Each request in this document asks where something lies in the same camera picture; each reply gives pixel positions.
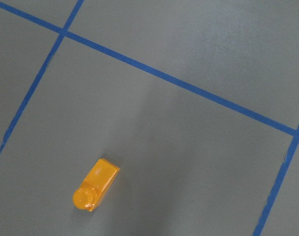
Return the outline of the orange trapezoid block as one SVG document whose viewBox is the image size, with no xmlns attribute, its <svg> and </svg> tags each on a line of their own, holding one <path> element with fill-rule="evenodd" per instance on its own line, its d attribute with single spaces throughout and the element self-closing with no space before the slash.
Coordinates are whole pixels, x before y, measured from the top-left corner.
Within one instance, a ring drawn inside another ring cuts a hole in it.
<svg viewBox="0 0 299 236">
<path fill-rule="evenodd" d="M 119 171 L 119 167 L 100 158 L 74 192 L 74 206 L 81 210 L 94 211 L 101 204 Z"/>
</svg>

